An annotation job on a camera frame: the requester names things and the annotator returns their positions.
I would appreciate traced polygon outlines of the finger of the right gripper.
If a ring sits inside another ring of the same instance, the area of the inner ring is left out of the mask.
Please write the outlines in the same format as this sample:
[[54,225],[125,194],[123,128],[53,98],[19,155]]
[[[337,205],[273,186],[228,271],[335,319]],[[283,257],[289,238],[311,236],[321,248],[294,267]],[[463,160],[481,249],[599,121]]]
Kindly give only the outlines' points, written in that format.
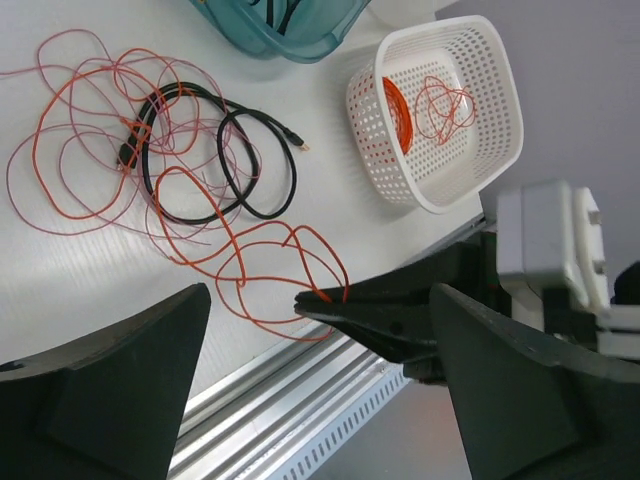
[[449,285],[475,297],[481,287],[481,249],[458,242],[393,271],[348,287],[324,289],[322,299],[314,291],[296,295],[294,311],[307,318],[315,312],[332,313],[342,306],[425,305],[437,284]]
[[437,356],[428,307],[295,307],[295,312],[336,328],[392,363]]

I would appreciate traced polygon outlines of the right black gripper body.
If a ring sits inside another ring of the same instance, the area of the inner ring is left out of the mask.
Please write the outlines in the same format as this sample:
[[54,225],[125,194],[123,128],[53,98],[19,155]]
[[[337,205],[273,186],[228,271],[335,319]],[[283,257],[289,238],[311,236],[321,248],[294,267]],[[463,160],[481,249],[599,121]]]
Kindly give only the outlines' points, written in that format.
[[445,283],[430,290],[435,353],[406,363],[424,384],[568,385],[567,344],[506,317]]

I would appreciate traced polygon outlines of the teal transparent plastic tray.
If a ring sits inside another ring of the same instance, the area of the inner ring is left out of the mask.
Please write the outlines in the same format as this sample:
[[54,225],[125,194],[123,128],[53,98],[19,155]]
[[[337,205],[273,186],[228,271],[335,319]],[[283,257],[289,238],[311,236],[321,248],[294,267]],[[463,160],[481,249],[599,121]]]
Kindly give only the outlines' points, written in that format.
[[250,57],[313,64],[342,44],[368,3],[211,0],[192,5],[230,44]]

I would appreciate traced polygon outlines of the aluminium mounting rail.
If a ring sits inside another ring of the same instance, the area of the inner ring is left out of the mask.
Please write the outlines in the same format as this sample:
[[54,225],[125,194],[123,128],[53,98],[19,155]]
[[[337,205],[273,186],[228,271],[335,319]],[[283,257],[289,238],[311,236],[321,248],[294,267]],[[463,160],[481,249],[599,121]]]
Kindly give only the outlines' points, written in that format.
[[380,362],[391,364],[337,331],[304,327],[301,341],[279,343],[187,402],[169,478],[270,479],[296,433]]

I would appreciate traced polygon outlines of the white perforated plastic basket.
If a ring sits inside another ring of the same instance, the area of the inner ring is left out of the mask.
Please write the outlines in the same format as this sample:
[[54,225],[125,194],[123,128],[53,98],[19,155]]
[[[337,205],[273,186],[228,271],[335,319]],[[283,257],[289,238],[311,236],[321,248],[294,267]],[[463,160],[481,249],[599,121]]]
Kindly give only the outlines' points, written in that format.
[[387,35],[351,77],[346,111],[378,194],[432,213],[478,194],[523,147],[507,53],[479,15]]

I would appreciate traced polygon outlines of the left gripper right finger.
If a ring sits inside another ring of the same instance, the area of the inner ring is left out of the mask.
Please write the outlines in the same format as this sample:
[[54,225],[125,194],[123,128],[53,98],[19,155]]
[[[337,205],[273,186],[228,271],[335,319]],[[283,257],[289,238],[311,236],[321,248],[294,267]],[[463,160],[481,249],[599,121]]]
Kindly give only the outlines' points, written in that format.
[[638,365],[562,342],[568,385],[448,385],[473,478],[638,478]]

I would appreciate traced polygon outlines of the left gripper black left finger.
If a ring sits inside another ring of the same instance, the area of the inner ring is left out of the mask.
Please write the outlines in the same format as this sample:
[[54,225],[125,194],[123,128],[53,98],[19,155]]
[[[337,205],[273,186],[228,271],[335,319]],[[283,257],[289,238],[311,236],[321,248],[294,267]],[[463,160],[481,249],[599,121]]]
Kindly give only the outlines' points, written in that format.
[[211,308],[193,284],[1,366],[4,479],[164,479]]

